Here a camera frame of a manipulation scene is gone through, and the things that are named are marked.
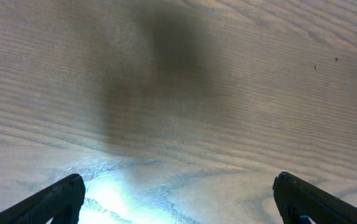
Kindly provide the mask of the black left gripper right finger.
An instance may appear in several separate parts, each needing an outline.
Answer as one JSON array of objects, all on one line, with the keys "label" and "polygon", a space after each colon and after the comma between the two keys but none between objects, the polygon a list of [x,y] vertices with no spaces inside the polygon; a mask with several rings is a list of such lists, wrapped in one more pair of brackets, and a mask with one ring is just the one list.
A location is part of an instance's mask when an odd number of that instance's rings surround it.
[{"label": "black left gripper right finger", "polygon": [[296,177],[281,172],[272,187],[284,224],[357,224],[357,208]]}]

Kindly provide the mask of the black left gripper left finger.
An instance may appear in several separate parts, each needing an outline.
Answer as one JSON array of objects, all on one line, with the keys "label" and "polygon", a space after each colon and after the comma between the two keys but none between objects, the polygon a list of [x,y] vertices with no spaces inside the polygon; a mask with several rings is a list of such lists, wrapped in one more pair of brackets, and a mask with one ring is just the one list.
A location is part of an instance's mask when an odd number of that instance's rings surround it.
[{"label": "black left gripper left finger", "polygon": [[77,224],[84,198],[83,178],[70,174],[0,212],[0,224]]}]

